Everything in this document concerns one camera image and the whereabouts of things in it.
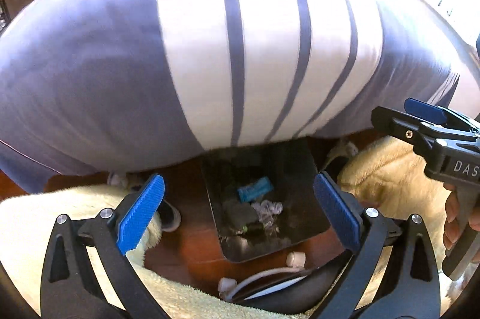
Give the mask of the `right hand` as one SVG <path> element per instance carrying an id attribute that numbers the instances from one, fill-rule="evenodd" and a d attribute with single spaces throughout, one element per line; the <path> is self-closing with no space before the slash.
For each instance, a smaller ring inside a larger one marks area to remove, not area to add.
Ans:
<path id="1" fill-rule="evenodd" d="M 460 211 L 460 203 L 457 198 L 456 188 L 451 184 L 443 184 L 443 187 L 450 192 L 446 203 L 446 221 L 444 224 L 444 232 L 442 236 L 442 241 L 447 249 L 451 249 L 452 246 L 459 240 L 461 236 L 461 231 L 459 227 L 459 222 L 457 216 Z M 472 210 L 469 215 L 469 226 L 472 230 L 479 232 L 480 231 L 480 213 L 479 207 L 476 207 Z"/>

